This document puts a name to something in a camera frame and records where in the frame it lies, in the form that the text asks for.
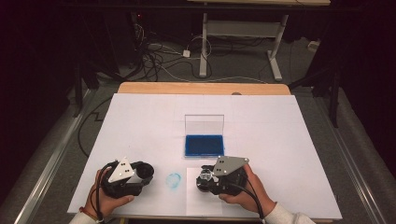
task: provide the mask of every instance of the finger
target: finger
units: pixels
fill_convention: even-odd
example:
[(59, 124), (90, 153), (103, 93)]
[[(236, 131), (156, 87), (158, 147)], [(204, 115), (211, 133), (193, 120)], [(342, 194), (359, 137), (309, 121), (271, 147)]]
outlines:
[(219, 194), (219, 198), (226, 203), (237, 203), (235, 197), (229, 194)]
[(100, 174), (100, 170), (96, 171), (95, 182), (96, 182), (96, 180), (98, 179), (99, 174)]
[(254, 175), (254, 173), (253, 173), (253, 171), (251, 170), (251, 167), (250, 167), (250, 165), (249, 165), (248, 163), (244, 165), (244, 169), (245, 169), (245, 172), (247, 173), (247, 176), (252, 176), (252, 175)]
[(127, 195), (127, 196), (123, 196), (118, 198), (117, 200), (114, 201), (114, 205), (116, 205), (116, 207), (120, 207), (123, 206), (131, 201), (134, 200), (134, 195)]

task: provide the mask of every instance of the dark background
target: dark background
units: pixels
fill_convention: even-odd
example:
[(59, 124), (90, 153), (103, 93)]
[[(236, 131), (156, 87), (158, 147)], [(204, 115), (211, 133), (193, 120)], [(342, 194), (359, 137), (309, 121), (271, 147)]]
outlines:
[[(369, 2), (332, 1), (334, 7), (366, 3)], [(378, 0), (365, 7), (359, 16), (332, 17), (331, 23), (328, 15), (290, 16), (284, 34), (286, 41), (302, 36), (322, 40), (308, 76), (334, 59), (342, 59), (337, 61), (341, 87), (393, 175), (396, 174), (393, 152), (396, 144), (392, 139), (396, 133), (394, 8), (392, 1)], [(163, 22), (165, 14), (146, 12), (142, 20), (152, 32), (185, 43), (202, 29), (200, 14), (166, 14), (167, 22)], [(234, 16), (218, 15), (223, 19)], [(241, 18), (262, 20), (262, 17)], [(76, 61), (90, 58), (110, 70), (117, 70), (120, 58), (109, 47), (112, 40), (105, 27), (106, 17), (91, 13), (87, 14), (86, 22), (49, 0), (7, 1), (0, 6), (0, 164), (6, 180), (2, 183), (0, 203), (7, 197), (24, 164), (69, 106), (66, 95), (73, 87)], [(99, 48), (93, 44), (92, 35)], [(99, 58), (97, 50), (102, 50), (101, 54), (106, 57)], [(84, 69), (82, 75), (89, 79), (93, 72)], [(331, 86), (326, 78), (309, 84), (322, 85), (323, 82)]]

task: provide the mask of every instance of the wooden table edge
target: wooden table edge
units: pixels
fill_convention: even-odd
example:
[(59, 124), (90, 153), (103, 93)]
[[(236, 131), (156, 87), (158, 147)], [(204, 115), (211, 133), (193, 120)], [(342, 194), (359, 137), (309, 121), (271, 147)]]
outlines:
[(123, 82), (118, 93), (290, 95), (290, 90), (285, 84)]

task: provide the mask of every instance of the gray floor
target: gray floor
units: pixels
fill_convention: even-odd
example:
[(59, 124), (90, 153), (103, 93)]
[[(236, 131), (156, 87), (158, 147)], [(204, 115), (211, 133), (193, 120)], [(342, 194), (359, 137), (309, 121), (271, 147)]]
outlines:
[[(314, 57), (314, 53), (306, 49), (307, 44), (308, 41), (305, 39), (293, 44), (282, 43), (276, 57), (283, 76), (281, 83), (289, 84), (304, 76)], [(172, 43), (167, 43), (166, 46), (172, 48), (164, 49), (168, 51), (181, 52), (185, 48)], [(214, 44), (212, 55), (209, 57), (212, 76), (208, 80), (227, 78), (218, 82), (275, 83), (263, 51), (263, 49), (271, 48), (270, 40), (265, 40), (258, 47), (244, 47), (232, 52), (228, 52), (227, 45), (225, 46), (226, 48), (221, 49)], [(163, 57), (171, 60), (176, 56), (163, 54)], [(186, 61), (193, 63), (193, 71), (197, 75), (198, 61)], [(122, 71), (126, 73), (128, 68), (125, 67)], [(162, 70), (159, 74), (159, 81), (182, 81), (181, 79), (202, 81), (191, 75), (191, 68), (187, 63), (174, 65), (168, 68), (167, 72)], [(119, 84), (112, 81), (102, 80), (99, 90), (88, 91), (85, 114), (87, 115), (106, 98), (117, 92), (118, 86)], [(342, 90), (340, 90), (338, 108), (338, 129), (334, 129), (327, 118), (328, 99), (326, 97), (312, 97), (310, 88), (297, 88), (292, 90), (292, 94), (297, 97), (304, 120), (342, 212), (343, 219), (335, 223), (392, 223), (396, 220), (395, 179), (376, 153), (370, 138), (353, 113)], [(105, 116), (108, 103), (104, 103), (95, 110), (99, 112), (99, 119)], [(26, 165), (18, 183), (0, 208), (0, 223), (13, 223), (17, 219), (38, 178), (53, 158), (51, 157), (53, 152), (62, 143), (65, 145), (65, 152), (57, 162), (59, 166), (54, 167), (53, 172), (56, 175), (43, 192), (44, 197), (37, 200), (37, 207), (30, 221), (32, 223), (68, 223), (72, 218), (72, 215), (66, 214), (66, 210), (87, 161), (78, 147), (77, 131), (72, 132), (69, 141), (63, 142), (69, 127), (76, 122), (72, 118), (74, 109), (75, 106), (71, 104)], [(101, 121), (95, 121), (94, 116), (90, 116), (81, 128), (81, 144), (87, 152), (91, 150), (101, 125)], [(135, 219), (131, 223), (191, 222)]]

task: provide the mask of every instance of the black cable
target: black cable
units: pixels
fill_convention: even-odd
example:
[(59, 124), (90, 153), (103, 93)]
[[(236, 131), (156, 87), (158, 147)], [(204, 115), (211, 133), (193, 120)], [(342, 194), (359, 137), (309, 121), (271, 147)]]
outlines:
[(156, 54), (154, 54), (154, 56), (153, 56), (153, 54), (147, 52), (145, 54), (145, 56), (148, 58), (147, 61), (149, 61), (151, 63), (151, 65), (145, 64), (145, 66), (143, 68), (145, 75), (142, 78), (146, 78), (149, 81), (149, 79), (151, 77), (155, 77), (154, 82), (156, 82), (156, 81), (158, 81), (158, 73), (159, 73), (158, 66), (161, 66), (161, 61), (157, 60), (156, 59), (157, 57), (154, 57), (154, 56), (156, 56)]
[[(93, 211), (97, 214), (98, 212), (98, 210), (95, 208), (95, 205), (93, 204), (93, 201), (92, 201), (92, 195), (94, 194), (96, 192), (96, 189), (94, 189), (92, 192), (91, 192), (91, 195), (90, 195), (90, 202), (91, 202), (91, 206), (92, 206), (92, 208), (93, 208)], [(114, 220), (116, 220), (116, 218), (112, 218), (112, 219), (110, 219), (108, 222), (107, 222), (107, 224), (108, 223), (112, 223)]]
[(268, 67), (268, 65), (271, 63), (271, 61), (272, 61), (273, 59), (270, 59), (270, 58), (268, 57), (267, 63), (266, 63), (265, 66), (263, 66), (262, 69), (260, 69), (260, 71), (258, 72), (258, 73), (259, 73), (259, 80), (262, 80), (262, 76), (261, 76), (260, 72), (263, 71), (266, 67)]
[(250, 183), (250, 180), (248, 180), (248, 178), (247, 178), (247, 182), (250, 185), (251, 189), (253, 190), (254, 195), (256, 195), (256, 197), (257, 197), (256, 190), (254, 190), (253, 185)]
[(142, 60), (140, 59), (138, 65), (137, 65), (137, 67), (135, 68), (135, 70), (133, 70), (132, 72), (130, 72), (130, 73), (129, 73), (128, 75), (126, 75), (124, 78), (125, 78), (125, 79), (128, 79), (128, 78), (130, 78), (130, 77), (133, 77), (133, 76), (137, 75), (140, 71), (142, 71), (142, 69), (143, 69), (143, 62), (142, 62)]
[(213, 35), (211, 35), (210, 37), (215, 38), (215, 39), (220, 40), (220, 41), (228, 42), (228, 43), (231, 43), (231, 44), (241, 45), (241, 47), (235, 47), (235, 49), (243, 49), (243, 48), (247, 48), (247, 47), (257, 47), (265, 40), (265, 37), (255, 37), (253, 39), (252, 43), (246, 44), (246, 43), (243, 43), (243, 41), (251, 41), (251, 40), (250, 39), (245, 39), (245, 38), (239, 38), (239, 40), (238, 40), (238, 38), (231, 39), (229, 37), (226, 37), (224, 39), (224, 38), (220, 38), (220, 37), (213, 36)]
[(257, 198), (257, 195), (254, 195), (253, 193), (251, 193), (250, 191), (248, 191), (248, 190), (245, 189), (245, 188), (242, 188), (242, 187), (239, 186), (239, 185), (235, 185), (235, 184), (230, 183), (230, 186), (233, 186), (233, 187), (235, 187), (235, 188), (241, 189), (241, 190), (244, 191), (246, 194), (248, 194), (248, 195), (254, 200), (254, 202), (255, 202), (256, 205), (257, 205), (257, 209), (259, 210), (259, 217), (260, 217), (260, 219), (264, 219), (264, 213), (262, 212), (262, 205), (260, 204), (260, 201), (259, 201), (259, 199)]
[(221, 39), (219, 37), (217, 37), (217, 39), (222, 40), (223, 42), (227, 42), (230, 45), (229, 49), (228, 49), (227, 52), (225, 52), (223, 54), (216, 54), (216, 53), (213, 52), (213, 49), (215, 47), (217, 47), (217, 48), (227, 48), (228, 46), (216, 46), (216, 45), (213, 44), (212, 40), (210, 42), (207, 40), (209, 43), (211, 43), (210, 44), (211, 55), (217, 56), (217, 57), (224, 57), (224, 56), (227, 56), (227, 55), (229, 55), (229, 54), (231, 54), (233, 52), (233, 41), (228, 40), (228, 39)]
[(83, 146), (82, 146), (82, 144), (81, 144), (81, 138), (80, 138), (82, 126), (84, 126), (84, 124), (85, 124), (85, 122), (87, 121), (88, 117), (89, 117), (90, 115), (93, 115), (93, 114), (96, 115), (95, 121), (103, 121), (102, 119), (98, 119), (99, 112), (95, 112), (95, 110), (96, 110), (97, 108), (99, 108), (99, 106), (103, 105), (105, 102), (111, 100), (111, 98), (113, 98), (113, 97), (110, 96), (109, 98), (105, 99), (105, 100), (104, 100), (102, 103), (100, 103), (94, 110), (92, 110), (92, 111), (90, 112), (90, 114), (88, 114), (88, 116), (85, 117), (85, 119), (82, 121), (81, 125), (80, 125), (79, 128), (78, 128), (78, 134), (77, 134), (78, 146), (79, 146), (79, 149), (81, 150), (81, 152), (82, 152), (87, 158), (90, 157), (90, 155), (84, 150), (84, 148), (83, 148)]
[(157, 52), (159, 52), (159, 51), (153, 51), (151, 53), (155, 56), (156, 61), (158, 61), (159, 63), (163, 63), (163, 56)]
[(168, 69), (168, 68), (173, 67), (173, 66), (175, 66), (175, 65), (177, 65), (177, 64), (180, 64), (180, 63), (187, 63), (187, 64), (190, 66), (190, 68), (191, 68), (192, 76), (195, 77), (194, 69), (193, 69), (192, 63), (190, 63), (190, 62), (184, 62), (184, 61), (183, 61), (183, 62), (173, 63), (173, 64), (171, 64), (171, 65), (169, 65), (169, 66), (167, 66), (167, 67), (164, 67), (164, 69)]
[(181, 59), (185, 59), (185, 57), (178, 57), (178, 58), (175, 58), (175, 59), (172, 59), (170, 61), (163, 62), (163, 63), (172, 63), (172, 62), (175, 62), (175, 61), (178, 61), (178, 60), (181, 60)]
[(101, 188), (100, 184), (102, 181), (102, 175), (105, 172), (105, 170), (107, 169), (107, 167), (112, 167), (116, 163), (118, 163), (118, 161), (110, 162), (102, 168), (102, 170), (99, 173), (99, 176), (97, 176), (97, 179), (96, 179), (96, 189), (91, 194), (91, 204), (92, 204), (92, 195), (94, 192), (96, 193), (96, 209), (93, 206), (93, 204), (92, 204), (92, 207), (93, 207), (93, 210), (96, 212), (96, 216), (98, 217), (98, 221), (97, 221), (98, 223), (105, 223), (102, 211), (100, 210), (100, 198), (99, 198), (99, 188)]

